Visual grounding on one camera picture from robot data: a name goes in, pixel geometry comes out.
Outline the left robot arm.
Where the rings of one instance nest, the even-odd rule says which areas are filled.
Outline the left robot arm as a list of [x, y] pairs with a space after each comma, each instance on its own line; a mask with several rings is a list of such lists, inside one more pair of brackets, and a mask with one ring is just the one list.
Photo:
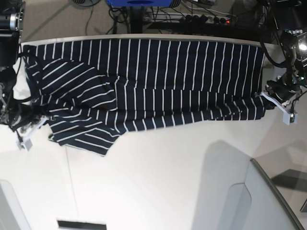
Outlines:
[[307, 2], [305, 0], [259, 0], [268, 7], [270, 32], [277, 33], [277, 42], [284, 55], [276, 62], [269, 55], [263, 40], [261, 48], [266, 58], [275, 66], [286, 69], [277, 80], [267, 82], [268, 95], [283, 104], [301, 93], [307, 86]]

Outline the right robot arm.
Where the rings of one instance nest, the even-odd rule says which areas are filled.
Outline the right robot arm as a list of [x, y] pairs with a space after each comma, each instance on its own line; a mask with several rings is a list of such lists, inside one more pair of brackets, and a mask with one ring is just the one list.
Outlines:
[[[24, 0], [0, 2], [0, 123], [13, 132], [37, 124], [44, 115], [41, 109], [32, 105], [41, 94], [43, 65], [36, 55], [19, 51], [24, 16]], [[38, 65], [38, 80], [34, 81], [34, 89], [28, 98], [15, 99], [13, 88], [17, 83], [17, 73], [13, 66], [22, 58], [33, 60]]]

